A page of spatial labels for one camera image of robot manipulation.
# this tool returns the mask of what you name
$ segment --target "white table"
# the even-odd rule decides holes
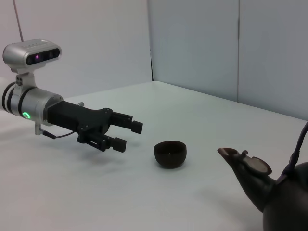
[[[217,148],[248,150],[277,178],[305,124],[160,82],[68,101],[133,115],[143,132],[112,127],[127,150],[100,153],[77,135],[35,136],[33,122],[1,112],[1,231],[261,231],[262,214]],[[166,140],[186,143],[180,168],[156,163],[153,147]],[[308,161],[307,143],[299,162]]]

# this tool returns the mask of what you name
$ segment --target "teapot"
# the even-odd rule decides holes
[[[297,165],[308,122],[281,176],[274,180],[270,166],[232,148],[218,152],[230,165],[245,194],[263,213],[264,231],[308,231],[308,162]]]

